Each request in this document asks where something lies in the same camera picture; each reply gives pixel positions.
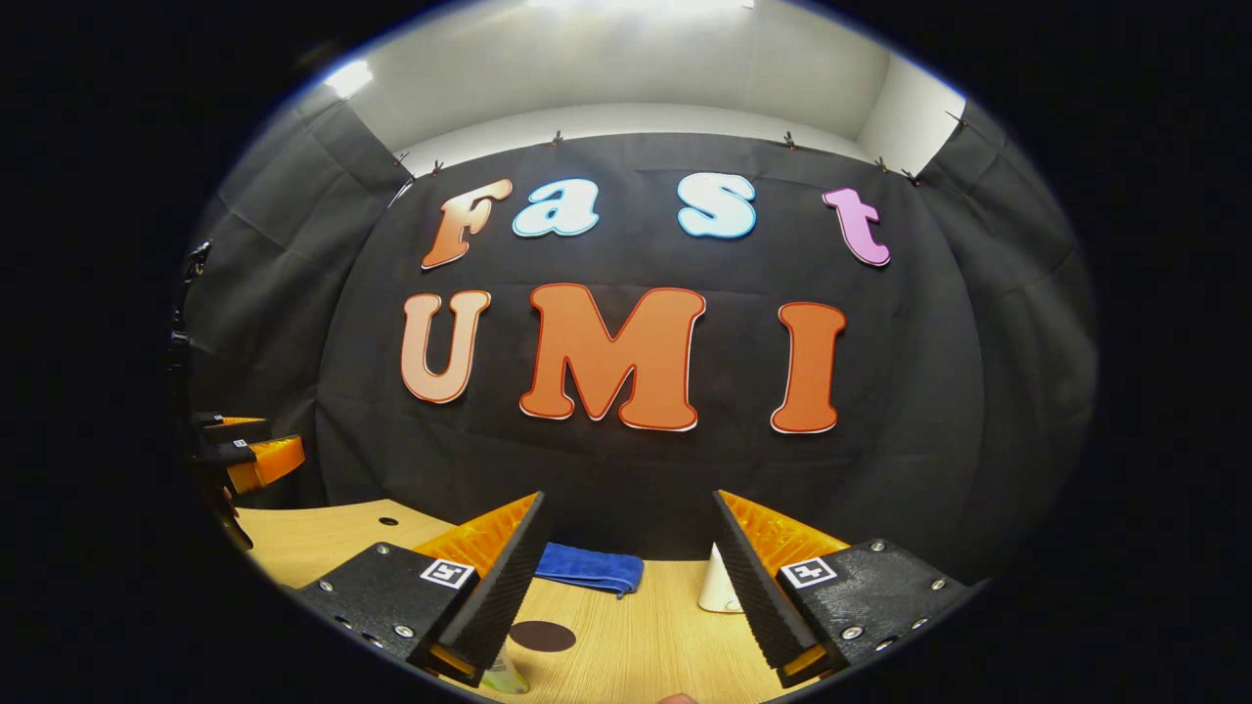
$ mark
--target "wooden table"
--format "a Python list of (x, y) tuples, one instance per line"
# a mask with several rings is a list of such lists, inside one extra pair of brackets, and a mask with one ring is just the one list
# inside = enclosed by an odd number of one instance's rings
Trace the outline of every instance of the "wooden table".
[[(239, 514), (239, 524), (255, 542), (248, 555), (272, 579), (294, 588), (374, 542), (416, 546), (453, 527), (394, 501), (294, 511), (240, 509)], [(379, 517), (398, 524), (383, 525)], [(533, 580), (516, 620), (563, 625), (577, 643), (561, 653), (540, 653), (508, 639), (508, 656), (531, 690), (473, 691), (520, 704), (655, 704), (677, 693), (701, 704), (755, 704), (799, 689), (779, 685), (742, 614), (712, 614), (696, 605), (706, 566), (704, 560), (645, 561), (639, 591), (621, 600), (611, 593)]]

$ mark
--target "dark circular spot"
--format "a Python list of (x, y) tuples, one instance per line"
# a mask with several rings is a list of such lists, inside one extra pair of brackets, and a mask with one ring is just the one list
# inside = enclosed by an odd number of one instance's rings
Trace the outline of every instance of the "dark circular spot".
[(538, 650), (540, 653), (560, 653), (573, 648), (578, 640), (573, 631), (550, 621), (522, 621), (513, 624), (508, 636), (522, 648)]

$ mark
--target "white ceiling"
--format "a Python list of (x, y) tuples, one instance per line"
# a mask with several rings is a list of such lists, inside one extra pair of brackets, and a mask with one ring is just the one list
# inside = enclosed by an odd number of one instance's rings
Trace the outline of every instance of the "white ceiling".
[(855, 140), (890, 51), (784, 0), (488, 0), (361, 56), (374, 78), (353, 110), (397, 152), (510, 115), (608, 103), (740, 110)]

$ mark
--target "blue towel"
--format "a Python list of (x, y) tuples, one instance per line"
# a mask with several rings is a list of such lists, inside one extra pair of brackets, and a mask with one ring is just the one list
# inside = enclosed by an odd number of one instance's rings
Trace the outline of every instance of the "blue towel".
[(592, 552), (548, 542), (535, 576), (616, 591), (617, 599), (621, 599), (639, 589), (639, 580), (644, 577), (644, 560), (632, 555)]

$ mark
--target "black fabric wall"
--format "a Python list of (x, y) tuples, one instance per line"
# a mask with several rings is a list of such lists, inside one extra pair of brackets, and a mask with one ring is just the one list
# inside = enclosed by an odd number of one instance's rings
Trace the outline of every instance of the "black fabric wall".
[[(1074, 238), (1042, 179), (977, 106), (913, 187), (854, 159), (752, 139), (636, 134), (535, 145), (403, 179), (346, 106), (280, 119), (210, 207), (215, 241), (189, 309), (202, 407), (274, 417), (309, 461), (253, 500), (292, 507), (391, 497), (461, 522), (535, 490), (553, 540), (649, 559), (702, 559), (710, 492), (725, 489), (843, 540), (885, 536), (958, 579), (994, 572), (1070, 467), (1094, 390), (1094, 337)], [(756, 188), (740, 239), (677, 223), (681, 178), (732, 173)], [(501, 178), (467, 254), (423, 272), (441, 204)], [(577, 237), (521, 238), (535, 188), (600, 187)], [(878, 209), (885, 268), (848, 251), (821, 194), (854, 188)], [(689, 432), (523, 415), (540, 318), (530, 293), (587, 286), (610, 332), (654, 287), (701, 293)], [(437, 293), (432, 371), (451, 341), (447, 302), (492, 296), (466, 392), (413, 397), (399, 376), (403, 302)], [(839, 425), (781, 435), (789, 338), (777, 308), (834, 306)]]

